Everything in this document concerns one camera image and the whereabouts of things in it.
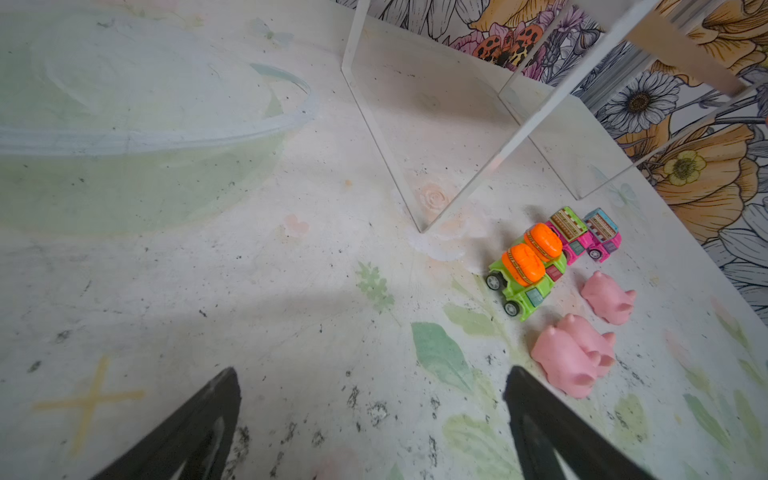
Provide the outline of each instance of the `white daisy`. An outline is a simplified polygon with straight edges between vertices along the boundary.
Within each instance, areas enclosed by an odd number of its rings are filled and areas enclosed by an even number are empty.
[[[644,71],[600,109],[598,120],[614,135],[647,130],[675,108],[681,83],[660,71]]]

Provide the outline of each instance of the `yellow cross mark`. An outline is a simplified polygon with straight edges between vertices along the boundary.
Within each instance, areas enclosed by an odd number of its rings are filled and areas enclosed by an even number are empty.
[[[55,402],[40,402],[36,403],[32,407],[38,411],[73,408],[83,409],[83,416],[80,420],[78,433],[74,437],[74,442],[72,442],[72,455],[77,455],[83,446],[85,436],[88,433],[88,429],[91,427],[91,420],[93,419],[97,403],[115,403],[122,402],[123,400],[139,400],[144,397],[144,390],[134,390],[133,392],[102,395],[101,385],[104,383],[104,377],[107,375],[108,367],[109,358],[106,356],[101,357],[101,360],[99,360],[98,363],[98,368],[96,368],[96,376],[94,377],[94,382],[91,385],[91,390],[88,392],[87,396],[79,399],[58,400]]]

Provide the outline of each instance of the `black wheel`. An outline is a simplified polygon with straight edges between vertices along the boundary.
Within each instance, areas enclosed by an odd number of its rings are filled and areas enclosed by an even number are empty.
[[[494,272],[485,278],[485,285],[491,290],[503,290],[507,288],[507,280],[500,273]]]
[[[504,304],[504,311],[509,316],[517,316],[520,313],[520,306],[517,302],[507,302]]]

